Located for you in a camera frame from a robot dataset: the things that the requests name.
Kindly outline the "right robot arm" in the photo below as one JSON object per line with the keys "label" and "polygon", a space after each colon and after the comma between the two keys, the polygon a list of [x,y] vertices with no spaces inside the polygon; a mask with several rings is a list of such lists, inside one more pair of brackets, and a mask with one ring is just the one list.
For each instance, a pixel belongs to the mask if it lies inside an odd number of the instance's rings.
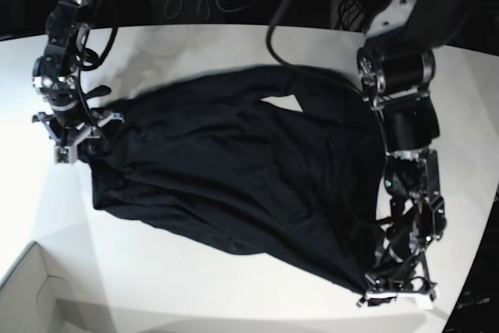
{"label": "right robot arm", "polygon": [[85,94],[81,86],[81,74],[103,64],[117,36],[118,28],[112,27],[101,54],[87,47],[101,1],[58,0],[45,24],[44,52],[34,63],[34,89],[52,113],[39,113],[33,120],[44,125],[61,154],[68,154],[87,138],[102,137],[104,124],[117,118],[113,113],[92,112],[87,103],[92,95]]}

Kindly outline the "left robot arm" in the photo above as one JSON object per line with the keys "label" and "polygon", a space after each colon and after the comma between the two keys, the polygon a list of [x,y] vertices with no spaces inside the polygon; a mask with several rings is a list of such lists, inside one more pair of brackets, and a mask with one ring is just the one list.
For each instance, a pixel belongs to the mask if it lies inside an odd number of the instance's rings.
{"label": "left robot arm", "polygon": [[359,294],[360,305],[388,303],[399,296],[434,297],[428,274],[412,287],[415,270],[426,267],[426,249],[442,237],[447,221],[440,192],[437,152],[440,128],[430,99],[436,72],[434,49],[449,42],[476,0],[416,0],[406,20],[387,30],[370,28],[357,52],[361,86],[356,89],[377,120],[384,148],[378,179],[390,195],[391,213],[370,221],[360,216],[352,195],[338,188],[338,206],[373,236],[358,261],[347,261],[335,282]]}

